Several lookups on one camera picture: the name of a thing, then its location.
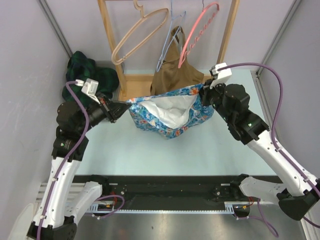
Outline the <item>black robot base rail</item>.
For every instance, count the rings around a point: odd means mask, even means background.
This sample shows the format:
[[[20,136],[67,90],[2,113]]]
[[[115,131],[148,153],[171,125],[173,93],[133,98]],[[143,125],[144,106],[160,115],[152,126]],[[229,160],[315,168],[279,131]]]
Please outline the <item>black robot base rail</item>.
[[[118,195],[119,214],[206,214],[231,205],[252,206],[257,197],[238,187],[239,176],[76,175],[74,183],[98,181],[105,195]]]

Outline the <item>tan brown skirt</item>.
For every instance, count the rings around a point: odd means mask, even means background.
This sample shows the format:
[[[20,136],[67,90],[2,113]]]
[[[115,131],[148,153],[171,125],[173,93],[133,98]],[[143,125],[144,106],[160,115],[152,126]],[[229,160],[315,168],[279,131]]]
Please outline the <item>tan brown skirt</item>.
[[[176,26],[171,36],[178,29]],[[150,95],[160,95],[173,90],[178,90],[184,87],[200,84],[204,80],[204,74],[194,68],[187,60],[178,69],[181,49],[186,41],[183,29],[174,38],[174,42],[170,45],[168,53],[165,57],[165,62],[159,72],[154,72],[152,83],[150,86]]]

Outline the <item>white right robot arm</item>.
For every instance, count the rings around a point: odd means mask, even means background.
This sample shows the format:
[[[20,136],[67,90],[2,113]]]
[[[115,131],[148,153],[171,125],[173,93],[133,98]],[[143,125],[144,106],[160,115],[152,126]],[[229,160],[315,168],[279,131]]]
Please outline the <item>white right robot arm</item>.
[[[250,96],[244,86],[208,79],[199,95],[202,105],[213,107],[226,122],[233,138],[257,153],[281,180],[274,183],[241,174],[230,188],[231,196],[237,201],[245,197],[266,200],[291,219],[301,220],[320,199],[320,180],[271,138],[267,123],[249,110]]]

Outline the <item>light blue wire hanger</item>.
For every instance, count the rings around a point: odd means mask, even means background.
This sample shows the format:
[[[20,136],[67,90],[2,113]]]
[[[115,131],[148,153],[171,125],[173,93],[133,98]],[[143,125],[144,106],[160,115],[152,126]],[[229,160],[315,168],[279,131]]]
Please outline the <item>light blue wire hanger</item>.
[[[156,72],[158,73],[162,67],[162,65],[165,62],[165,58],[168,54],[169,48],[171,46],[171,44],[175,41],[175,37],[178,35],[179,32],[181,32],[182,29],[182,24],[185,21],[186,18],[186,14],[187,11],[184,10],[182,11],[180,14],[178,15],[174,15],[173,13],[173,1],[170,1],[170,25],[169,25],[169,29],[161,50],[161,54],[159,56],[157,65],[156,65]],[[172,30],[174,29],[174,23],[178,23],[178,28],[177,30],[174,32],[173,36],[171,36]]]

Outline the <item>blue floral garment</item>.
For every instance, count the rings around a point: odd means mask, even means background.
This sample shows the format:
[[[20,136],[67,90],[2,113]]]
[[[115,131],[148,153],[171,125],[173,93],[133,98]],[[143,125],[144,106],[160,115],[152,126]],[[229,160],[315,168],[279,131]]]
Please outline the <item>blue floral garment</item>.
[[[159,95],[131,98],[126,101],[131,104],[129,114],[138,129],[166,139],[176,138],[213,116],[214,108],[202,105],[203,86],[200,83]]]

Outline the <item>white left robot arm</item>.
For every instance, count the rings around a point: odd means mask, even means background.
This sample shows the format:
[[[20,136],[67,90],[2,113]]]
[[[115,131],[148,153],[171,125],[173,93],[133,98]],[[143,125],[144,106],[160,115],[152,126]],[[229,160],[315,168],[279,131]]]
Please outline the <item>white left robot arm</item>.
[[[92,175],[68,204],[68,195],[89,143],[87,131],[107,120],[115,123],[131,104],[99,96],[85,108],[75,101],[57,109],[56,138],[53,143],[50,175],[38,211],[27,236],[34,240],[72,240],[78,224],[90,206],[111,194],[107,177]]]

